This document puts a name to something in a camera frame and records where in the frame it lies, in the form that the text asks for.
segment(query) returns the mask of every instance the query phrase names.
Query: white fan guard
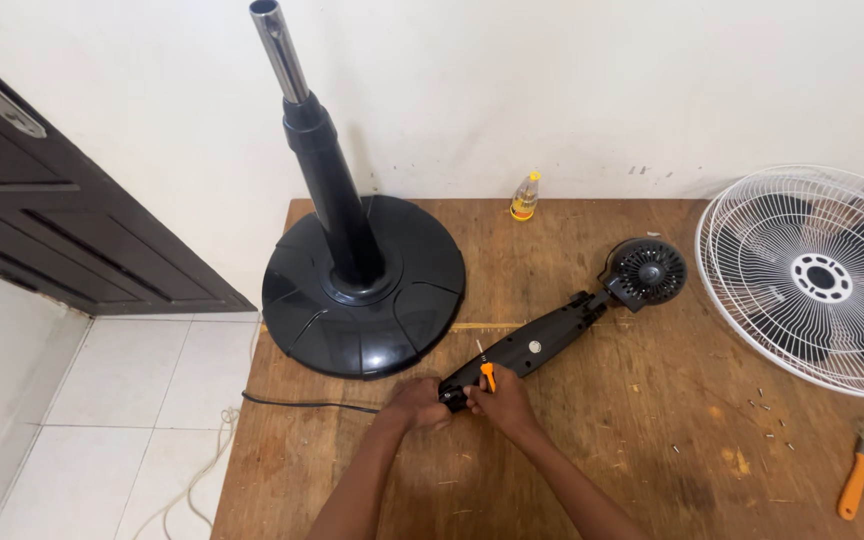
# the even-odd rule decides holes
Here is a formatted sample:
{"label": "white fan guard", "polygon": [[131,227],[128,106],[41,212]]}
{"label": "white fan guard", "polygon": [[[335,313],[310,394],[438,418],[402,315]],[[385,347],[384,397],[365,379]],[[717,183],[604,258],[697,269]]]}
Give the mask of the white fan guard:
{"label": "white fan guard", "polygon": [[695,235],[728,324],[786,370],[864,397],[864,178],[813,165],[738,180]]}

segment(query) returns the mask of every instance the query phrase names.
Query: power cord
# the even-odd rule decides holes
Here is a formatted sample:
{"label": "power cord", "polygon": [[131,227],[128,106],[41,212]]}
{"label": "power cord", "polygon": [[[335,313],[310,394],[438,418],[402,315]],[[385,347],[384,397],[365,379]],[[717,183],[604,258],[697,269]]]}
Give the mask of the power cord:
{"label": "power cord", "polygon": [[[238,427],[239,422],[239,409],[229,407],[226,410],[222,411],[222,423],[219,425],[219,433],[215,440],[215,456],[212,457],[211,461],[208,462],[204,467],[198,470],[194,476],[192,476],[192,480],[189,481],[188,486],[182,490],[181,493],[175,496],[172,500],[169,501],[168,504],[162,506],[160,510],[155,512],[154,514],[149,516],[149,519],[145,520],[142,523],[142,526],[138,527],[138,530],[135,532],[135,535],[132,536],[132,540],[138,540],[138,535],[142,534],[146,527],[149,527],[149,524],[155,520],[158,516],[162,516],[162,532],[165,533],[165,537],[169,540],[172,540],[172,536],[169,535],[169,526],[166,523],[166,518],[169,517],[169,510],[180,503],[182,499],[186,499],[188,502],[189,510],[192,510],[192,513],[197,515],[202,521],[205,521],[208,524],[208,529],[212,531],[212,521],[207,518],[198,508],[195,507],[195,504],[192,503],[192,488],[195,487],[196,484],[207,475],[212,468],[215,467],[215,464],[219,462],[219,459],[222,458],[222,454],[226,452],[226,449],[229,448],[230,443],[233,442],[233,438],[235,437],[235,430]],[[226,425],[228,425],[228,438],[222,440],[222,433],[225,430]]]}
{"label": "power cord", "polygon": [[[252,338],[248,340],[248,357],[250,359],[253,358],[253,343],[258,346],[258,342],[256,342],[256,338],[258,337],[258,329],[261,326],[262,322],[259,320],[259,324],[255,326],[255,333],[252,335]],[[285,401],[269,401],[266,399],[258,399],[246,394],[245,390],[242,391],[242,397],[247,401],[250,401],[254,404],[259,405],[274,405],[279,407],[299,407],[299,408],[319,408],[319,407],[338,407],[342,409],[348,409],[352,411],[359,412],[367,412],[369,414],[378,413],[378,409],[368,408],[366,406],[356,406],[345,403],[295,403],[295,402],[285,402]]]}
{"label": "power cord", "polygon": [[279,407],[300,407],[300,408],[319,408],[319,407],[339,407],[342,409],[348,409],[352,411],[359,412],[367,412],[370,414],[378,413],[377,408],[368,408],[366,406],[357,406],[350,405],[345,403],[330,403],[330,402],[321,402],[321,403],[296,403],[296,402],[285,402],[285,401],[267,401],[265,399],[258,399],[246,394],[245,391],[242,392],[242,397],[246,400],[259,405],[274,405]]}

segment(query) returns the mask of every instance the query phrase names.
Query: orange brush handle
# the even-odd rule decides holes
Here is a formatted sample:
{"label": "orange brush handle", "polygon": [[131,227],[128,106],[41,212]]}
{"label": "orange brush handle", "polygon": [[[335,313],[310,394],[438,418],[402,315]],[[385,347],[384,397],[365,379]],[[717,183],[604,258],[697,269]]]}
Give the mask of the orange brush handle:
{"label": "orange brush handle", "polygon": [[493,376],[493,365],[492,362],[486,362],[482,364],[482,375],[486,376],[486,382],[488,383],[487,392],[489,394],[496,393],[496,378]]}
{"label": "orange brush handle", "polygon": [[855,464],[852,465],[852,472],[846,480],[846,487],[842,490],[842,496],[839,497],[839,517],[846,520],[856,518],[858,512],[858,503],[862,500],[862,488],[864,488],[864,453],[855,453]]}

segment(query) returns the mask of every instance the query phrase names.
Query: black power cord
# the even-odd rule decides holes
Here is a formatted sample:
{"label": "black power cord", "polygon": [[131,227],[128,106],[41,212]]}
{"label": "black power cord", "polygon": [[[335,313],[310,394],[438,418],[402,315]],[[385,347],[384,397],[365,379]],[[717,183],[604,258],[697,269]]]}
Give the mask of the black power cord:
{"label": "black power cord", "polygon": [[254,397],[250,396],[249,394],[246,394],[245,390],[242,391],[242,397],[245,398],[246,400],[254,403],[254,404],[260,404],[260,405],[275,405],[275,406],[280,406],[280,407],[302,407],[302,408],[313,408],[313,409],[316,409],[319,407],[339,407],[342,409],[349,409],[352,411],[359,411],[359,412],[368,412],[371,414],[378,413],[377,408],[368,408],[366,406],[356,406],[356,405],[350,405],[350,404],[345,404],[345,403],[295,403],[295,402],[282,402],[282,401],[267,401],[265,399],[254,398]]}

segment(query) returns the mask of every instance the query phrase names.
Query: fan control body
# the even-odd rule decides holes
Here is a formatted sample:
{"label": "fan control body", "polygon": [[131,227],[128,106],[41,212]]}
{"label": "fan control body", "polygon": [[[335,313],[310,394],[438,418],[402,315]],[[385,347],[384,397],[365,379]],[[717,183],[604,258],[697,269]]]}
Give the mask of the fan control body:
{"label": "fan control body", "polygon": [[462,388],[478,384],[483,361],[525,377],[581,337],[606,312],[606,300],[617,300],[633,313],[662,304],[679,294],[687,272],[682,255],[666,242],[651,238],[622,242],[612,249],[606,270],[599,276],[603,289],[594,295],[586,291],[572,295],[566,305],[523,325],[465,362],[438,386],[438,400],[452,412],[462,411],[466,408]]}

